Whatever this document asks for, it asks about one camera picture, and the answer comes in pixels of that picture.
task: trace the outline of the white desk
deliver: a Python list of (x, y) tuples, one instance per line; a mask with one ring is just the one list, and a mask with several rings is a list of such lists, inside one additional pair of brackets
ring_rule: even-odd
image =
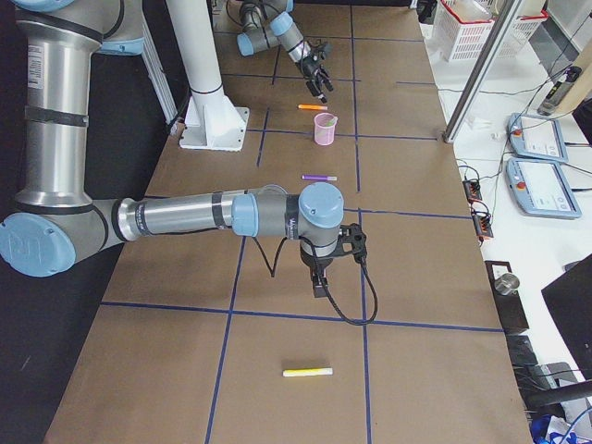
[[(437, 49), (430, 42), (430, 26), (423, 26), (426, 48), (438, 88), (462, 90), (473, 68), (473, 62), (453, 62), (438, 57)], [(481, 91), (513, 93), (535, 88), (547, 78), (547, 72), (539, 64), (537, 55), (528, 44), (516, 58), (499, 59), (487, 75)], [(528, 114), (535, 114), (536, 108), (552, 84), (546, 84), (536, 95)], [(490, 128), (472, 129), (468, 123), (462, 125), (454, 143), (458, 159), (479, 171), (481, 176), (497, 173), (506, 138), (505, 128), (512, 112), (524, 110), (534, 92), (517, 95), (480, 93), (469, 118), (477, 117), (491, 122)], [(459, 92), (441, 91), (440, 102), (446, 119), (454, 110)], [(561, 130), (567, 142), (586, 142), (571, 115), (561, 117)], [(589, 147), (568, 147), (569, 163), (584, 169), (592, 169), (592, 149)], [(589, 188), (592, 176), (582, 174), (564, 166), (572, 188)], [(508, 261), (521, 281), (520, 296), (530, 329), (530, 338), (536, 357), (541, 364), (560, 361), (572, 368), (577, 365), (565, 346), (553, 323), (541, 290), (563, 273), (562, 267), (578, 261), (592, 253), (592, 193), (577, 193), (583, 216), (575, 220), (547, 219), (525, 216), (511, 196), (505, 176), (505, 165), (496, 180), (481, 182), (484, 202), (491, 210), (495, 208), (493, 233), (495, 238), (486, 240), (481, 248), (484, 260)]]

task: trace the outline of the blue tape line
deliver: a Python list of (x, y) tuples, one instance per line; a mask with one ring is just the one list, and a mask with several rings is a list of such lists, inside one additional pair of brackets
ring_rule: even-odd
[(350, 5), (350, 33), (351, 33), (351, 77), (354, 82), (353, 89), (353, 135), (355, 137), (355, 187), (358, 192), (362, 190), (362, 178), (360, 174), (360, 146), (358, 145), (358, 100), (355, 87), (355, 44), (353, 39), (353, 6)]
[(362, 190), (362, 173), (360, 171), (360, 146), (358, 145), (358, 138), (355, 138), (355, 189), (360, 192)]
[(222, 308), (203, 308), (203, 307), (188, 307), (184, 305), (162, 305), (157, 303), (140, 303), (140, 302), (110, 302), (103, 301), (101, 305), (107, 307), (127, 307), (127, 308), (150, 308), (154, 310), (172, 310), (179, 312), (203, 312), (203, 313), (218, 313), (225, 315), (228, 310)]
[[(124, 308), (146, 308), (149, 310), (173, 310), (181, 312), (205, 312), (205, 313), (216, 313), (222, 315), (228, 315), (229, 310), (216, 309), (216, 308), (203, 308), (203, 307), (187, 307), (182, 305), (161, 305), (151, 303), (137, 303), (137, 302), (101, 302), (101, 305), (116, 306)], [(328, 322), (344, 322), (338, 317), (330, 316), (316, 316), (311, 314), (289, 314), (289, 313), (270, 313), (270, 312), (250, 312), (247, 310), (232, 310), (233, 315), (244, 315), (244, 316), (255, 316), (255, 317), (280, 317), (283, 319), (300, 319), (308, 321), (328, 321)], [(417, 327), (417, 328), (433, 328), (440, 330), (461, 330), (461, 331), (484, 331), (492, 333), (503, 333), (501, 328), (491, 327), (466, 327), (466, 326), (454, 326), (446, 324), (422, 324), (413, 322), (400, 322), (400, 321), (387, 321), (387, 320), (376, 320), (374, 322), (380, 326), (393, 326), (393, 327)]]
[(263, 156), (263, 144), (265, 142), (265, 133), (267, 129), (267, 120), (269, 119), (269, 108), (265, 111), (265, 120), (263, 121), (263, 131), (261, 132), (261, 142), (259, 143), (259, 155), (257, 155), (257, 167), (261, 165), (261, 157)]
[[(311, 135), (312, 132), (307, 131), (291, 131), (289, 129), (247, 129), (247, 131), (251, 132), (275, 132), (277, 134), (302, 134), (302, 135)], [(342, 134), (336, 133), (336, 136), (339, 137), (354, 137), (356, 139), (403, 139), (407, 141), (437, 141), (438, 138), (436, 137), (414, 137), (414, 136), (371, 136), (366, 134)]]
[(428, 137), (428, 136), (377, 136), (371, 134), (358, 134), (358, 137), (366, 138), (366, 139), (405, 139), (408, 141), (437, 141), (437, 137)]
[[(222, 76), (229, 76), (229, 77), (253, 77), (256, 79), (288, 79), (288, 80), (302, 80), (302, 77), (298, 76), (278, 76), (278, 75), (268, 75), (268, 74), (240, 74), (235, 72), (224, 72), (221, 73)], [(361, 80), (354, 80), (354, 79), (341, 79), (341, 78), (333, 78), (331, 80), (335, 81), (361, 81)]]
[(271, 78), (272, 85), (276, 84), (276, 75), (278, 74), (278, 62), (279, 62), (279, 50), (280, 49), (281, 49), (281, 46), (278, 46), (277, 51), (276, 51), (276, 64), (274, 65), (274, 74)]
[(436, 86), (436, 83), (433, 81), (402, 81), (397, 80), (395, 81), (396, 84), (400, 85), (426, 85), (426, 86)]
[(444, 219), (462, 219), (462, 220), (472, 220), (470, 216), (456, 216), (456, 215), (438, 215), (438, 214), (430, 214), (430, 213), (414, 213), (410, 211), (392, 211), (392, 210), (368, 210), (364, 208), (343, 208), (343, 211), (347, 211), (349, 213), (365, 213), (365, 214), (372, 214), (372, 215), (396, 215), (396, 216), (416, 216), (416, 217), (440, 217)]
[(330, 316), (314, 316), (311, 314), (289, 314), (289, 313), (270, 313), (270, 312), (250, 312), (247, 310), (235, 310), (235, 315), (257, 316), (257, 317), (280, 317), (283, 319), (300, 319), (308, 321), (327, 321), (327, 322), (344, 322), (339, 317)]
[(406, 43), (423, 43), (423, 40), (417, 39), (389, 39), (386, 37), (355, 37), (354, 40), (369, 40), (380, 42), (406, 42)]
[(368, 357), (368, 326), (363, 326), (364, 338), (364, 388), (366, 398), (366, 442), (372, 444), (372, 409), (370, 403), (370, 359)]
[[(358, 214), (358, 224), (360, 227), (362, 226), (362, 211), (360, 208), (357, 209)], [(365, 321), (367, 319), (366, 313), (366, 286), (365, 286), (365, 279), (364, 279), (364, 272), (362, 268), (360, 268), (360, 289), (362, 291), (362, 319)]]
[(224, 368), (224, 358), (226, 357), (226, 348), (228, 346), (228, 336), (230, 333), (230, 324), (232, 322), (232, 310), (234, 302), (237, 297), (237, 287), (239, 285), (239, 276), (241, 275), (242, 257), (244, 255), (244, 246), (247, 238), (242, 238), (240, 244), (239, 261), (237, 263), (237, 271), (234, 276), (234, 285), (232, 287), (232, 297), (230, 298), (230, 307), (228, 308), (228, 319), (226, 322), (226, 329), (224, 331), (224, 341), (222, 342), (222, 351), (220, 352), (220, 361), (218, 362), (218, 371), (216, 374), (216, 384), (214, 385), (214, 395), (212, 396), (212, 405), (210, 407), (210, 417), (207, 421), (207, 431), (205, 432), (205, 444), (209, 444), (212, 436), (212, 427), (214, 425), (214, 415), (216, 414), (216, 403), (218, 399), (218, 391), (220, 390), (220, 380), (222, 378), (222, 370)]
[(387, 37), (338, 37), (334, 35), (309, 35), (311, 39), (327, 39), (327, 40), (382, 40), (385, 42), (413, 42), (423, 43), (423, 40), (417, 39), (390, 39)]
[(414, 328), (433, 328), (436, 330), (458, 330), (458, 331), (482, 331), (485, 333), (503, 333), (502, 328), (494, 327), (469, 327), (469, 326), (454, 326), (446, 324), (425, 324), (421, 322), (398, 322), (398, 321), (382, 321), (376, 320), (374, 325), (377, 326), (391, 326), (391, 327), (414, 327)]

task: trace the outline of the yellow chalk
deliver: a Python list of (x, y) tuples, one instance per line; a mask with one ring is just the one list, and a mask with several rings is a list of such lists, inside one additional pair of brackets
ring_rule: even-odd
[(284, 377), (299, 377), (299, 376), (330, 376), (333, 375), (332, 367), (325, 368), (300, 368), (295, 370), (284, 370)]

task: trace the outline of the blue joint cap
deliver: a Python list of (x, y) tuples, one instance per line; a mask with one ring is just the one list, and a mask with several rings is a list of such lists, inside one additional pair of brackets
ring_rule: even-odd
[(44, 278), (76, 262), (72, 241), (62, 229), (38, 215), (15, 213), (0, 224), (0, 254), (23, 275)]
[(232, 231), (251, 237), (259, 232), (259, 210), (254, 195), (241, 194), (232, 201)]
[(253, 48), (253, 44), (251, 43), (251, 39), (245, 33), (237, 35), (237, 44), (239, 45), (239, 51), (242, 56), (252, 56), (255, 54), (255, 50)]
[(74, 0), (12, 0), (12, 3), (34, 12), (54, 12), (68, 6)]
[(269, 24), (269, 28), (276, 37), (285, 34), (291, 28), (294, 23), (293, 18), (287, 12), (282, 12), (276, 18), (274, 18)]
[(343, 220), (343, 196), (330, 183), (316, 182), (306, 187), (298, 206), (304, 218), (319, 228), (334, 228)]
[(108, 56), (139, 56), (144, 51), (144, 38), (124, 41), (106, 41), (101, 45), (99, 54)]

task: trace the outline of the metal cup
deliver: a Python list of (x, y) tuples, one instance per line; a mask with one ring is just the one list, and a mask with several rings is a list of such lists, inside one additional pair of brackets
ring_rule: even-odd
[(504, 273), (495, 280), (493, 286), (499, 294), (507, 296), (520, 286), (520, 280), (512, 273)]

